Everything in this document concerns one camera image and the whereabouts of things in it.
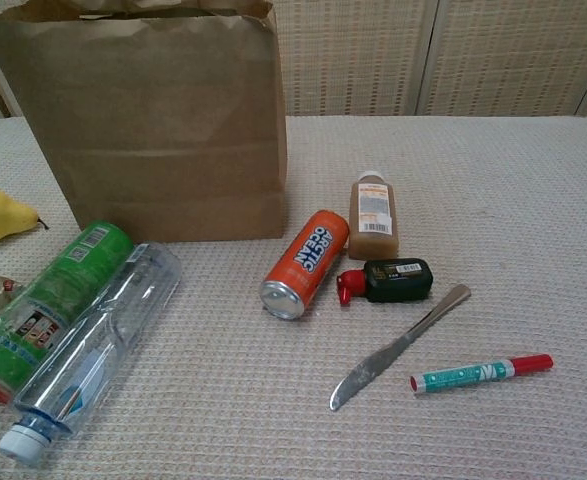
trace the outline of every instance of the marker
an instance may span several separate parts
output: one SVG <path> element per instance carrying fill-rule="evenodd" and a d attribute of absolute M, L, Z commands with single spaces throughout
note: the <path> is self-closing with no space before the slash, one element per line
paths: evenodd
<path fill-rule="evenodd" d="M 493 363 L 466 365 L 411 376 L 411 388 L 415 393 L 430 393 L 480 382 L 501 380 L 526 373 L 548 370 L 553 366 L 550 355 L 531 355 Z"/>

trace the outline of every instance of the knife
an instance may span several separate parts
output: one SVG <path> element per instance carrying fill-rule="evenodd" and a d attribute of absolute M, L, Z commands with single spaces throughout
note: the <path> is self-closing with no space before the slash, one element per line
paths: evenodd
<path fill-rule="evenodd" d="M 471 296 L 471 290 L 466 285 L 457 285 L 449 294 L 438 303 L 433 310 L 417 322 L 401 337 L 397 338 L 377 352 L 369 355 L 351 370 L 342 380 L 331 395 L 329 407 L 336 412 L 342 405 L 349 401 L 357 392 L 371 383 L 375 377 L 386 370 L 399 357 L 406 348 L 422 335 L 427 328 L 446 315 L 456 305 Z"/>

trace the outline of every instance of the red cap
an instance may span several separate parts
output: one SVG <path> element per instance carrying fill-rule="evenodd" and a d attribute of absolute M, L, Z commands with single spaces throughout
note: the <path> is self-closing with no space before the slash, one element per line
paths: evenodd
<path fill-rule="evenodd" d="M 553 359 L 547 354 L 511 358 L 510 360 L 515 369 L 515 375 L 539 372 L 540 370 L 547 370 L 553 366 Z"/>
<path fill-rule="evenodd" d="M 347 270 L 337 277 L 337 295 L 340 297 L 340 305 L 348 305 L 351 296 L 364 295 L 366 292 L 366 279 L 364 270 Z"/>

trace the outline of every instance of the paper bag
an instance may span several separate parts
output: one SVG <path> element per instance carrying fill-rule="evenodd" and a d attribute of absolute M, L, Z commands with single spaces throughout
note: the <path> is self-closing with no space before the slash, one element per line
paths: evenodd
<path fill-rule="evenodd" d="M 283 234 L 270 3 L 31 0 L 0 15 L 0 67 L 80 227 L 106 220 L 135 241 Z"/>

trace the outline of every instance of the knife handle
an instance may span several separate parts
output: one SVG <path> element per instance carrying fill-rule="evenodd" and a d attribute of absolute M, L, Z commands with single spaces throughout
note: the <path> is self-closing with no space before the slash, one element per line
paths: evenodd
<path fill-rule="evenodd" d="M 433 310 L 426 314 L 426 316 L 417 322 L 404 335 L 409 342 L 413 342 L 417 337 L 422 335 L 427 328 L 442 318 L 453 307 L 459 305 L 464 300 L 471 296 L 471 289 L 466 285 L 457 285 L 451 289 L 449 294 L 438 303 Z"/>

